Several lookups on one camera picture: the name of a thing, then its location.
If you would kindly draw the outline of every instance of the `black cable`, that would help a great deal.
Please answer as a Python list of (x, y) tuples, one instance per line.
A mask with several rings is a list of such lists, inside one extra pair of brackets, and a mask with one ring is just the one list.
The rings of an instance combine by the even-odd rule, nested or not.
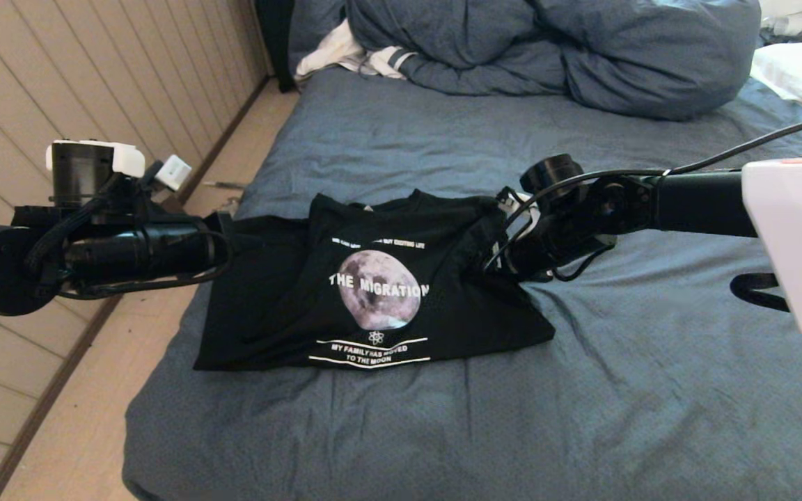
[(67, 216), (67, 218), (61, 219), (58, 224), (52, 226), (50, 230), (42, 235), (42, 238), (33, 245), (33, 248), (26, 254), (26, 259), (24, 259), (26, 272), (29, 273), (30, 276), (39, 276), (40, 270), (42, 269), (42, 260), (45, 259), (45, 256), (55, 247), (61, 245), (64, 239), (70, 236), (71, 232), (76, 231), (80, 226), (89, 222), (89, 220), (92, 219), (93, 213), (105, 206), (107, 203), (105, 195), (108, 194), (120, 180), (122, 180), (122, 175), (114, 172), (107, 182), (101, 186), (101, 189), (98, 190), (97, 196), (89, 200), (76, 212)]
[(523, 234), (526, 229), (528, 229), (528, 225), (522, 226), (522, 228), (519, 228), (519, 231), (516, 231), (516, 234), (513, 235), (512, 238), (509, 238), (509, 240), (506, 241), (506, 244), (503, 244), (500, 246), (500, 248), (497, 248), (496, 253), (494, 253), (493, 256), (491, 256), (491, 259), (487, 260), (487, 263), (485, 263), (484, 267), (481, 268), (482, 271), (487, 272), (494, 261), (497, 260), (497, 257), (502, 256), (503, 251), (506, 251), (506, 248), (509, 248), (509, 246), (512, 245), (512, 242), (519, 240), (519, 237), (521, 237), (521, 234)]
[(516, 202), (518, 202), (518, 203), (525, 203), (525, 200), (522, 200), (521, 196), (519, 196), (519, 194), (516, 193), (516, 191), (513, 190), (512, 188), (510, 188), (509, 196), (513, 197), (513, 199), (515, 199)]
[(607, 245), (599, 250), (596, 250), (595, 253), (590, 254), (587, 259), (583, 260), (582, 263), (580, 263), (580, 266), (577, 267), (577, 270), (575, 270), (574, 273), (571, 273), (571, 275), (564, 275), (559, 271), (559, 269), (557, 269), (557, 267), (551, 267), (550, 271), (553, 272), (553, 278), (559, 279), (560, 282), (571, 282), (573, 279), (579, 277), (580, 273), (583, 273), (583, 270), (586, 270), (586, 267), (590, 266), (590, 263), (592, 263), (596, 257), (602, 256), (602, 254), (607, 253), (608, 251), (612, 250), (612, 248), (615, 248), (615, 246)]
[(715, 164), (716, 162), (725, 161), (725, 159), (732, 158), (735, 155), (738, 155), (739, 153), (747, 152), (748, 150), (751, 150), (757, 146), (766, 145), (766, 143), (779, 139), (780, 137), (790, 136), (790, 134), (797, 133), (800, 131), (802, 131), (802, 123), (780, 128), (778, 130), (773, 130), (773, 132), (766, 134), (766, 136), (757, 137), (757, 139), (752, 139), (747, 143), (742, 143), (741, 145), (735, 146), (734, 148), (730, 148), (725, 152), (703, 159), (703, 161), (697, 161), (689, 165), (683, 165), (682, 167), (674, 168), (671, 170), (670, 174), (685, 174), (687, 172), (693, 172), (700, 168), (707, 167), (708, 165)]
[[(575, 175), (575, 177), (569, 177), (567, 178), (567, 180), (559, 181), (556, 184), (548, 186), (547, 188), (544, 188), (543, 190), (534, 193), (534, 196), (525, 200), (525, 203), (522, 203), (518, 209), (513, 210), (509, 218), (506, 218), (506, 222), (503, 223), (503, 230), (506, 231), (507, 229), (509, 229), (512, 223), (515, 222), (515, 220), (519, 218), (519, 216), (521, 216), (521, 214), (525, 212), (525, 210), (528, 210), (530, 206), (534, 205), (535, 202), (547, 196), (547, 194), (553, 193), (553, 191), (561, 190), (570, 185), (582, 183), (583, 181), (597, 180), (597, 178), (607, 177), (607, 175), (662, 175), (662, 177), (666, 177), (667, 175), (685, 174), (688, 172), (693, 172), (695, 170), (707, 167), (708, 165), (712, 165), (716, 162), (725, 161), (725, 159), (732, 158), (733, 156), (738, 155), (739, 153), (747, 152), (748, 150), (751, 150), (757, 146), (766, 145), (766, 143), (769, 143), (770, 141), (779, 139), (780, 137), (789, 136), (790, 134), (795, 134), (800, 131), (802, 131), (802, 123), (788, 127), (783, 127), (778, 130), (774, 130), (769, 134), (765, 134), (764, 136), (752, 139), (747, 143), (742, 143), (741, 145), (730, 148), (725, 152), (717, 153), (716, 155), (703, 159), (702, 161), (697, 161), (677, 168), (671, 168), (671, 169), (619, 168), (610, 170), (600, 170), (597, 172), (588, 172), (581, 175)], [(518, 235), (521, 235), (521, 230), (516, 233), (517, 237)], [(487, 260), (487, 264), (484, 266), (484, 270), (487, 270), (488, 267), (490, 267), (490, 265), (494, 261), (496, 261), (503, 254), (503, 251), (505, 251), (506, 248), (509, 248), (510, 244), (512, 244), (512, 242), (514, 242), (515, 240), (516, 238), (513, 237), (512, 239), (507, 241), (506, 244), (503, 244), (503, 246), (500, 247), (499, 250), (493, 254), (493, 256), (491, 256), (491, 259)]]
[(225, 275), (225, 273), (229, 269), (231, 269), (231, 266), (233, 265), (233, 260), (235, 259), (235, 250), (233, 250), (233, 245), (231, 244), (231, 241), (224, 234), (220, 234), (220, 232), (200, 231), (198, 232), (198, 234), (217, 237), (220, 238), (223, 242), (225, 242), (225, 247), (227, 251), (226, 260), (220, 267), (217, 267), (212, 273), (206, 273), (206, 275), (201, 275), (194, 278), (182, 278), (163, 282), (139, 282), (139, 283), (123, 283), (123, 285), (99, 285), (89, 288), (95, 292), (92, 294), (77, 294), (73, 292), (61, 291), (58, 292), (58, 295), (69, 299), (85, 299), (85, 301), (88, 301), (89, 299), (103, 299), (103, 298), (108, 298), (109, 296), (115, 296), (117, 294), (124, 294), (127, 292), (155, 291), (156, 289), (171, 289), (172, 287), (184, 287), (185, 285), (195, 285), (195, 283), (209, 282), (210, 280), (219, 278), (219, 276)]

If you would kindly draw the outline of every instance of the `blue bedsheet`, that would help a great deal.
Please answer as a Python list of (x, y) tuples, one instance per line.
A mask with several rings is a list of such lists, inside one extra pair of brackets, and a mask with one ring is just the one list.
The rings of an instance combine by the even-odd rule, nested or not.
[[(300, 218), (316, 193), (490, 196), (561, 152), (671, 168), (798, 121), (753, 80), (668, 122), (327, 70), (239, 216)], [(795, 155), (802, 133), (720, 167)], [(195, 373), (201, 286), (128, 411), (125, 483), (148, 500), (802, 499), (802, 339), (728, 289), (768, 269), (751, 239), (626, 235), (576, 282), (528, 286), (553, 342), (375, 373)]]

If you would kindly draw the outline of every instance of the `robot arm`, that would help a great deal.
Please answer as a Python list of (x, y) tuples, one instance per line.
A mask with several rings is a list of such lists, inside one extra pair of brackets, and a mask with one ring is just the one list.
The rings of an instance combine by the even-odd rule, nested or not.
[[(521, 185), (529, 193), (551, 193), (549, 187), (582, 174), (560, 155), (529, 168)], [(509, 191), (500, 198), (513, 211), (521, 206)], [(760, 237), (774, 274), (737, 276), (731, 289), (745, 301), (792, 311), (802, 333), (802, 159), (752, 162), (740, 171), (607, 175), (535, 203), (537, 221), (532, 218), (493, 260), (503, 273), (567, 280), (573, 277), (559, 267), (586, 256), (589, 264), (614, 245), (615, 235), (642, 229)], [(758, 291), (779, 283), (786, 299)]]
[[(190, 285), (230, 266), (231, 218), (153, 204), (150, 182), (162, 163), (145, 169), (134, 146), (57, 141), (47, 165), (54, 206), (17, 207), (12, 225), (0, 225), (0, 315), (31, 313), (57, 295), (99, 299)], [(156, 281), (169, 276), (176, 279)]]

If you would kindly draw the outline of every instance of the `baseboard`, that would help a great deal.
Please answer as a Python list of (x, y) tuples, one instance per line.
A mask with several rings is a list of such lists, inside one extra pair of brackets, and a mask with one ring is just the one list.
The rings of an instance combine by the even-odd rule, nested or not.
[[(249, 112), (249, 108), (252, 107), (255, 99), (262, 94), (267, 83), (268, 77), (265, 77), (261, 83), (255, 87), (255, 90), (249, 95), (249, 98), (239, 111), (237, 111), (231, 123), (228, 124), (225, 132), (222, 133), (219, 140), (212, 146), (210, 153), (206, 155), (200, 167), (194, 169), (191, 177), (182, 185), (181, 189), (178, 191), (178, 200), (180, 200), (181, 203), (187, 202), (197, 186), (200, 185), (200, 181), (203, 180), (203, 175), (206, 174), (206, 171), (209, 170), (213, 162), (216, 161), (216, 158), (219, 156), (223, 147), (225, 147), (228, 139), (231, 138), (233, 132), (235, 132), (237, 126), (239, 126), (239, 123), (243, 120), (243, 117)], [(22, 459), (23, 454), (26, 452), (29, 444), (31, 444), (33, 437), (35, 437), (36, 432), (39, 431), (42, 422), (45, 421), (45, 416), (51, 411), (54, 402), (58, 399), (58, 396), (61, 395), (61, 391), (67, 384), (67, 381), (70, 380), (71, 375), (73, 375), (73, 371), (79, 366), (79, 362), (82, 360), (83, 356), (86, 355), (89, 346), (95, 341), (95, 337), (101, 332), (102, 327), (109, 316), (111, 316), (111, 313), (117, 308), (117, 304), (120, 303), (121, 298), (122, 296), (114, 296), (104, 300), (102, 307), (95, 313), (95, 316), (86, 327), (85, 332), (80, 336), (76, 346), (73, 346), (73, 350), (67, 355), (63, 365), (58, 369), (57, 374), (54, 375), (54, 378), (52, 378), (51, 383), (48, 384), (45, 392), (42, 393), (42, 397), (39, 399), (39, 402), (36, 403), (33, 412), (31, 412), (29, 418), (26, 419), (22, 428), (20, 428), (20, 432), (14, 440), (12, 447), (10, 447), (8, 454), (6, 454), (6, 457), (4, 457), (4, 460), (0, 464), (0, 497), (4, 489), (6, 489), (10, 478), (12, 478), (14, 470), (16, 470), (20, 464), (20, 459)]]

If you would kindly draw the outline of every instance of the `black t-shirt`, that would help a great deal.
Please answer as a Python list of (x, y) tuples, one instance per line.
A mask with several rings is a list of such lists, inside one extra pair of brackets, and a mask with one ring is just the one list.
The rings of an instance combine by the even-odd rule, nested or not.
[(502, 241), (490, 197), (414, 191), (370, 207), (326, 196), (306, 220), (235, 223), (264, 244), (213, 283), (195, 369), (373, 369), (553, 338), (528, 293), (480, 265)]

